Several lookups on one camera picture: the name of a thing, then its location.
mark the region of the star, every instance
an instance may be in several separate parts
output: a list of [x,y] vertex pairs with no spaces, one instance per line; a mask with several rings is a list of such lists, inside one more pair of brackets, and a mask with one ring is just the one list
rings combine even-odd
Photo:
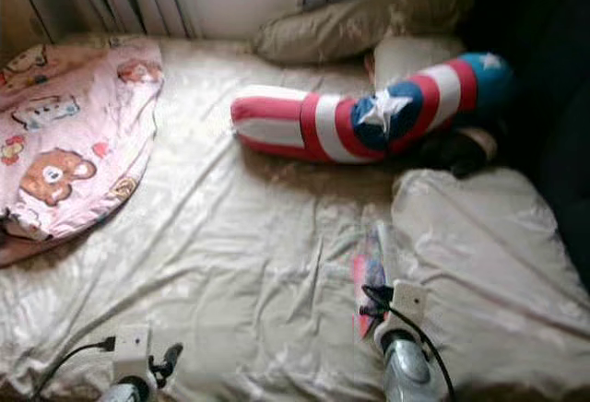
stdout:
[[495,54],[492,54],[492,53],[486,53],[485,56],[481,56],[479,58],[479,61],[481,61],[481,63],[483,64],[484,70],[488,70],[488,67],[490,67],[490,68],[502,67],[502,63],[500,62],[500,59],[498,59],[498,56],[496,56]]
[[379,125],[385,136],[389,136],[391,117],[406,107],[412,98],[407,96],[390,97],[387,90],[375,93],[372,108],[359,120],[361,124]]

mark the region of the wrinkled sheet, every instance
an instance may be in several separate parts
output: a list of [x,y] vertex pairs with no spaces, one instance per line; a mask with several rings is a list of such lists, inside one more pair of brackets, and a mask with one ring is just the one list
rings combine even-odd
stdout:
[[[160,48],[158,132],[134,195],[85,237],[0,270],[0,394],[25,395],[75,345],[148,322],[157,357],[184,343],[166,388],[178,400],[383,400],[381,358],[355,332],[350,259],[365,223],[388,219],[394,171],[258,155],[230,130],[247,84],[357,96],[371,90],[361,66]],[[96,397],[111,373],[109,354],[80,354],[46,395]]]
[[385,274],[429,291],[422,328],[466,400],[590,400],[590,299],[545,201],[521,174],[395,186]]

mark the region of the teddy bear print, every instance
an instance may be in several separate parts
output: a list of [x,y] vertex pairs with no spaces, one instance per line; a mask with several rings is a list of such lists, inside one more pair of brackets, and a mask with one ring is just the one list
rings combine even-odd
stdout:
[[23,124],[26,130],[36,131],[79,111],[73,96],[48,96],[26,101],[12,113],[12,118]]
[[133,178],[122,178],[111,189],[111,194],[122,201],[127,199],[137,188],[137,181]]
[[72,194],[73,181],[89,179],[96,174],[95,165],[73,151],[55,148],[41,153],[20,181],[29,195],[55,207]]
[[10,61],[5,67],[5,74],[25,73],[34,66],[43,67],[44,65],[47,65],[47,53],[45,46],[39,44]]
[[159,82],[162,70],[158,63],[131,59],[119,65],[117,75],[123,82]]

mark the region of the long pillow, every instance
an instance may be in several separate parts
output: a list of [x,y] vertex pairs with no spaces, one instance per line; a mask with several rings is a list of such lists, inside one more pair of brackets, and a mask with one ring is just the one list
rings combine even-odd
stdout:
[[492,53],[467,53],[375,95],[353,99],[249,86],[231,105],[244,145],[302,160],[383,160],[433,130],[490,120],[513,91],[513,71]]

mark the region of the white bed sheet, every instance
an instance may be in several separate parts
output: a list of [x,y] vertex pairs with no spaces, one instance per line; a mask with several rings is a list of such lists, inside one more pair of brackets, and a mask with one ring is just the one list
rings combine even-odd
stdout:
[[[393,171],[269,158],[230,130],[246,84],[361,94],[361,66],[281,70],[239,43],[161,48],[156,146],[136,193],[87,236],[0,270],[0,394],[26,395],[75,345],[148,322],[157,357],[184,343],[166,389],[178,400],[382,400],[349,261],[362,225],[388,219]],[[88,352],[46,394],[93,397],[110,380],[110,355]]]

